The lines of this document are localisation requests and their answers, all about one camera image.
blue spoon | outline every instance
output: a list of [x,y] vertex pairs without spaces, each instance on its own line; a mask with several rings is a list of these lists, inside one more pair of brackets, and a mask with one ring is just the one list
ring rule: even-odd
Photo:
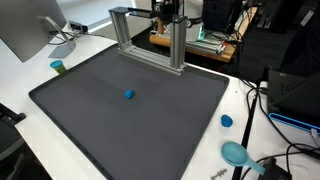
[[247,150],[235,142],[226,142],[221,147],[222,158],[230,165],[240,167],[247,165],[251,169],[263,175],[265,169],[254,162],[248,155]]

small blue ball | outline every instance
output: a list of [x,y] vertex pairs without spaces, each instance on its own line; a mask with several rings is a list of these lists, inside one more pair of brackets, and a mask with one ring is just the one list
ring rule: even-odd
[[132,90],[126,90],[126,92],[124,93],[124,96],[127,99],[131,99],[134,96],[134,92]]
[[233,124],[233,120],[228,115],[223,115],[221,117],[221,124],[223,127],[230,127]]

white tabletop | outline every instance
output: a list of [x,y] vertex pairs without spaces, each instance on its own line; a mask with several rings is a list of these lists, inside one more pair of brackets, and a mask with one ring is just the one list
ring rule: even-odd
[[[116,43],[95,36],[82,36],[75,41],[76,49],[63,59],[67,69]],[[27,115],[16,128],[53,179],[105,179],[28,96],[32,89],[56,76],[56,72],[49,66],[54,59],[47,58],[53,48],[54,46],[48,45],[35,57],[21,63],[0,42],[0,102],[17,113]],[[234,168],[221,158],[220,148],[226,141],[240,143],[242,140],[248,118],[245,100],[248,87],[236,78],[229,78],[230,84],[182,177],[183,180],[208,180],[221,169],[227,169],[228,172],[219,179],[232,177]],[[223,114],[233,118],[234,124],[230,128],[222,127],[220,118]]]
[[[267,87],[267,83],[263,82],[261,87]],[[262,106],[267,112],[267,97],[262,95]],[[297,129],[295,127],[273,121],[280,131],[292,142],[303,143],[314,147],[318,147],[307,131]],[[248,153],[253,160],[283,154],[286,152],[289,144],[272,127],[267,117],[263,114],[257,102],[252,130],[250,134]],[[295,148],[291,148],[290,152],[296,152]],[[277,165],[287,171],[285,156],[276,158]],[[316,180],[319,179],[320,161],[309,156],[298,154],[289,156],[290,170],[293,180]],[[251,170],[245,179],[258,179],[258,174]]]

blue lid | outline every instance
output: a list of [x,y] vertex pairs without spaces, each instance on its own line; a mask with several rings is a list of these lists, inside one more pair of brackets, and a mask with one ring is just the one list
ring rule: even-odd
[[223,127],[230,127],[233,124],[233,120],[228,115],[223,115],[221,117],[221,124]]
[[124,93],[124,96],[127,98],[127,99],[131,99],[134,95],[134,92],[132,90],[126,90],[126,92]]
[[56,61],[53,61],[53,62],[50,64],[50,66],[51,66],[52,68],[57,68],[57,67],[61,66],[62,64],[63,64],[63,63],[62,63],[61,60],[56,60]]

gray mat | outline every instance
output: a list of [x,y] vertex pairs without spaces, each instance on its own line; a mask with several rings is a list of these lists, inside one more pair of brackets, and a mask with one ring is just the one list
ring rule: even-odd
[[[106,178],[173,180],[185,171],[228,82],[191,67],[171,75],[113,46],[30,97]],[[130,100],[126,89],[135,91]]]

